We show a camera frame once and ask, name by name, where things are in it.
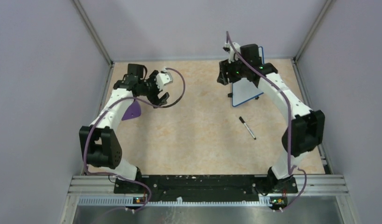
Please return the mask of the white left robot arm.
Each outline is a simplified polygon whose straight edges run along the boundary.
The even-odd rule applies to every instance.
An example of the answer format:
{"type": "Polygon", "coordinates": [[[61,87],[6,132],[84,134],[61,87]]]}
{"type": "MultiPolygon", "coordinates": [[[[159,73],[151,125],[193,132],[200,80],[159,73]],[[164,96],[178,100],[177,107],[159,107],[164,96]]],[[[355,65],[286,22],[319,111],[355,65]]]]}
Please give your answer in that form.
{"type": "Polygon", "coordinates": [[[126,179],[125,187],[132,193],[142,189],[143,181],[137,177],[137,166],[122,157],[116,130],[137,97],[145,96],[146,102],[154,107],[164,106],[169,94],[165,93],[161,97],[159,94],[165,86],[173,82],[167,68],[154,70],[148,77],[145,77],[146,69],[141,64],[129,64],[123,78],[114,83],[109,100],[99,116],[90,125],[82,126],[79,130],[84,165],[122,176],[126,179]]]}

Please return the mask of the purple whiteboard eraser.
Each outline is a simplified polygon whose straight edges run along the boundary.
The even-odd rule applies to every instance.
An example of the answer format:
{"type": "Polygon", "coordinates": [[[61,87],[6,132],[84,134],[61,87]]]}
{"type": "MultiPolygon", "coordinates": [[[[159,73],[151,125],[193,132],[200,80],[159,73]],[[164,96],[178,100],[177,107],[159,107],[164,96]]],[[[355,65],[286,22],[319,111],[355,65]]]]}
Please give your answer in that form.
{"type": "Polygon", "coordinates": [[[126,109],[121,120],[130,120],[141,116],[141,106],[137,100],[134,100],[133,103],[126,109]]]}

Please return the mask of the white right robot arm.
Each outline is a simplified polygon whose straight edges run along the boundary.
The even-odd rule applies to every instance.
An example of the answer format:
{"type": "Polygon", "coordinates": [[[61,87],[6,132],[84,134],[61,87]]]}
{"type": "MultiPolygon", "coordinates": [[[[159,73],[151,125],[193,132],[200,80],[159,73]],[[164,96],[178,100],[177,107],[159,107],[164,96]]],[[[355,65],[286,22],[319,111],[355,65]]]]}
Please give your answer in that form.
{"type": "Polygon", "coordinates": [[[262,63],[258,45],[240,46],[227,42],[223,49],[229,56],[219,63],[217,82],[227,85],[247,79],[269,97],[287,121],[288,127],[282,136],[283,153],[261,183],[267,192],[280,192],[292,177],[293,170],[322,143],[325,115],[321,110],[314,111],[304,104],[286,85],[273,64],[262,63]]]}

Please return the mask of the blue framed whiteboard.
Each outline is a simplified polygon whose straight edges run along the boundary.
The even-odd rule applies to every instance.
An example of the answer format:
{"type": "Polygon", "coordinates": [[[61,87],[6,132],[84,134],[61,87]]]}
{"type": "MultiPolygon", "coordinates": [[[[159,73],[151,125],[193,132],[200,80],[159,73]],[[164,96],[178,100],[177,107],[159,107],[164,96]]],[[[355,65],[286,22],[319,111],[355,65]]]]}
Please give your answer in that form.
{"type": "Polygon", "coordinates": [[[231,84],[231,93],[229,96],[231,98],[232,107],[237,107],[252,99],[259,98],[262,94],[263,92],[252,82],[248,81],[246,78],[243,78],[231,84]]]}

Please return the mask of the white black marker pen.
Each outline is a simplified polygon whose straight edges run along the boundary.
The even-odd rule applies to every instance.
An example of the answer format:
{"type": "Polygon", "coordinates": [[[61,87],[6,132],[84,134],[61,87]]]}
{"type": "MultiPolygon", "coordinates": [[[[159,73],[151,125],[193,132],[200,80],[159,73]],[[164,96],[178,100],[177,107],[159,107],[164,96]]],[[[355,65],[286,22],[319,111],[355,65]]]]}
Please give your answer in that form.
{"type": "Polygon", "coordinates": [[[250,127],[247,125],[247,123],[245,122],[245,120],[243,119],[242,116],[239,116],[239,120],[241,121],[241,123],[245,126],[245,128],[247,129],[247,131],[250,133],[250,135],[252,136],[252,138],[254,140],[256,140],[256,136],[254,135],[253,131],[250,129],[250,127]]]}

